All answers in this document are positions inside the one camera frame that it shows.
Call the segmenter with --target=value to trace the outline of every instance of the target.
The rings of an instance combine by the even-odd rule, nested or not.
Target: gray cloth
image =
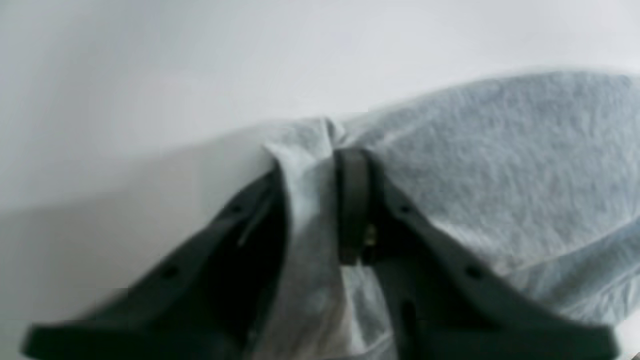
[[[393,359],[372,272],[340,268],[333,151],[375,153],[422,214],[526,296],[586,323],[640,300],[640,86],[554,72],[457,86],[345,123],[290,124],[289,248],[255,359]]]

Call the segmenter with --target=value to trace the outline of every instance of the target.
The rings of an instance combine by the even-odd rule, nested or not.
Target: white background
[[[639,73],[639,39],[632,0],[0,1],[0,358],[212,217],[269,167],[275,122],[496,74]]]

